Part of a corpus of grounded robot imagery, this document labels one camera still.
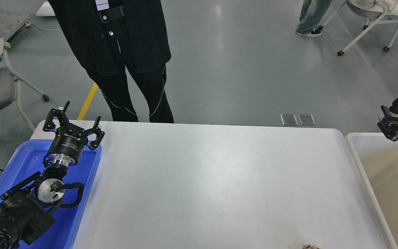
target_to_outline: gray floor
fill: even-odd
[[[334,1],[326,17],[342,2]],[[39,0],[0,0],[0,13],[25,13],[41,28],[58,29],[54,17],[36,17]],[[298,36],[302,0],[162,0],[172,50],[166,90],[176,123],[282,126],[281,113],[312,113],[316,128],[378,132],[380,105],[398,95],[398,38],[376,26],[343,57],[337,51],[362,31],[364,19],[346,6],[319,38]],[[93,84],[62,33],[23,28],[9,50],[16,69],[50,96],[42,102],[24,87],[22,105],[34,124],[50,108],[72,103],[76,119]],[[148,107],[137,86],[130,91],[140,121]],[[112,120],[100,92],[85,119]],[[32,132],[16,105],[0,111],[0,167]]]

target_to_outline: black shirt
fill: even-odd
[[[128,36],[130,44],[126,47],[139,73],[153,71],[171,58],[160,0],[122,0],[123,29],[120,25],[101,23],[95,0],[49,0],[49,3],[74,55],[87,70],[96,70],[104,76],[122,70],[112,55],[117,51],[111,38],[120,40]]]

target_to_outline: small object on table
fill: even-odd
[[[319,247],[312,246],[312,245],[305,245],[305,246],[303,246],[302,249],[320,249],[320,248],[319,248]]]

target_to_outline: white tabletop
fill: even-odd
[[[53,138],[42,125],[32,139]],[[101,126],[74,249],[387,248],[337,130]]]

